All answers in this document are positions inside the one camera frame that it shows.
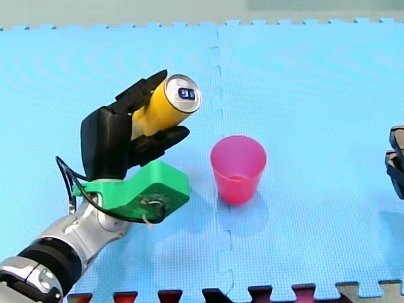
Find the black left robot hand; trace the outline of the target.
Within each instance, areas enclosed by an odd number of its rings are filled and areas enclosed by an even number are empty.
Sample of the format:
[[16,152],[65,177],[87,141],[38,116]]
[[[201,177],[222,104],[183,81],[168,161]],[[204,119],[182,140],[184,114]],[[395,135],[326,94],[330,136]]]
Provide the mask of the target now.
[[86,179],[125,178],[127,170],[158,159],[189,135],[185,126],[132,139],[132,114],[150,103],[152,91],[167,77],[166,69],[140,79],[81,122],[81,159]]

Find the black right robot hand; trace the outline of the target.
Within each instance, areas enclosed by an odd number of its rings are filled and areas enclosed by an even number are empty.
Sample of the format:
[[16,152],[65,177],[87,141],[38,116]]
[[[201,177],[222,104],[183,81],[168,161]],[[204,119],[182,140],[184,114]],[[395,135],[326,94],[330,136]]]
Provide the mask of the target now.
[[391,178],[397,196],[403,199],[403,126],[391,128],[389,142],[392,150],[385,155],[386,173]]

